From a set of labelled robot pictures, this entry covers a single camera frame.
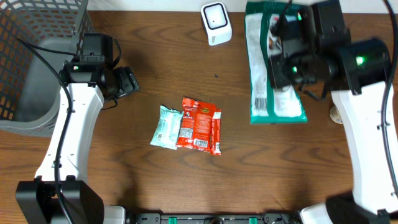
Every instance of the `basket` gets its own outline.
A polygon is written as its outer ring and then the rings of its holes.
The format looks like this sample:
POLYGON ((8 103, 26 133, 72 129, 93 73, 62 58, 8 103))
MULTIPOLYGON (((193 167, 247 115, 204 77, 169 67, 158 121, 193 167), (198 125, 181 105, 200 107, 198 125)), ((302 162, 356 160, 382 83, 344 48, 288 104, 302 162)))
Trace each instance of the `basket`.
MULTIPOLYGON (((88 0, 0 0, 0 129, 29 136, 52 135, 60 85, 16 37, 65 52, 81 51, 93 32, 88 0)), ((71 55, 38 50, 56 71, 71 55)))

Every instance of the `green indicator light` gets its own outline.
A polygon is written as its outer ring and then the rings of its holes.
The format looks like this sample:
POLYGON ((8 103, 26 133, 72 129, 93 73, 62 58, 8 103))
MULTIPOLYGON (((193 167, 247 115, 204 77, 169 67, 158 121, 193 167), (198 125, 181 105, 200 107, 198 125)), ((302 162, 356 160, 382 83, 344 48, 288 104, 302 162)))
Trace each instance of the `green indicator light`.
POLYGON ((358 65, 362 65, 365 62, 365 58, 364 57, 356 57, 356 63, 358 65))

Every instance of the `brown wooden surface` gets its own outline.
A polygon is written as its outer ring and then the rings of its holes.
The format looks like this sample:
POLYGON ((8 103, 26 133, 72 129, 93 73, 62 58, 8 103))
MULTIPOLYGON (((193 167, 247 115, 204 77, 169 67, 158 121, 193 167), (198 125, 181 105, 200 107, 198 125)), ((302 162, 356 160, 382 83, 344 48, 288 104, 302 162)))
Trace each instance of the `brown wooden surface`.
MULTIPOLYGON (((319 103, 302 95, 308 124, 249 124, 243 13, 229 14, 233 38, 215 47, 207 44, 199 13, 90 16, 98 32, 119 40, 121 65, 133 68, 141 86, 96 122, 88 177, 105 204, 165 213, 262 213, 303 208, 352 188, 345 133, 329 117, 330 96, 319 103), (222 156, 149 145, 159 106, 180 110, 183 96, 223 110, 222 156)), ((345 19, 354 40, 377 35, 392 48, 387 16, 345 19)), ((314 89, 319 93, 319 86, 314 89)), ((33 179, 49 141, 0 132, 0 223, 25 222, 16 186, 33 179)))

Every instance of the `green plastic bag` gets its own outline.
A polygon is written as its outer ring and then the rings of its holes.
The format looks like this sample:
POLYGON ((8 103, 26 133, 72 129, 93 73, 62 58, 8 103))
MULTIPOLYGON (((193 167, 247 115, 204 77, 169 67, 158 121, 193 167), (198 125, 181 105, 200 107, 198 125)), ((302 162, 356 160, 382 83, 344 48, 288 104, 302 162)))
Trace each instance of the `green plastic bag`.
MULTIPOLYGON (((280 51, 277 41, 270 41, 269 26, 277 21, 285 6, 286 3, 275 1, 249 1, 246 5, 244 23, 251 73, 251 124, 308 121, 300 97, 293 87, 273 90, 267 76, 268 55, 279 54, 280 51), (269 47, 270 42, 276 47, 269 47)), ((291 5, 286 12, 287 19, 297 19, 298 9, 298 5, 291 5)))

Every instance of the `white wall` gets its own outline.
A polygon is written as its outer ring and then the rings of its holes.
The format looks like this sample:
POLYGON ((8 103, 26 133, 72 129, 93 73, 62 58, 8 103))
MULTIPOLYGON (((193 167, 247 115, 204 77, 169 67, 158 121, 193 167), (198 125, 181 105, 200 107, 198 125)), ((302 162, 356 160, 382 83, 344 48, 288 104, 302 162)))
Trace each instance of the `white wall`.
MULTIPOLYGON (((124 11, 200 11, 200 8, 217 0, 89 0, 89 10, 124 11)), ((398 13, 398 0, 389 0, 398 13)), ((221 0, 229 12, 244 12, 247 0, 221 0)), ((311 3, 314 0, 294 0, 311 3)), ((382 0, 340 0, 343 12, 386 13, 382 0)))

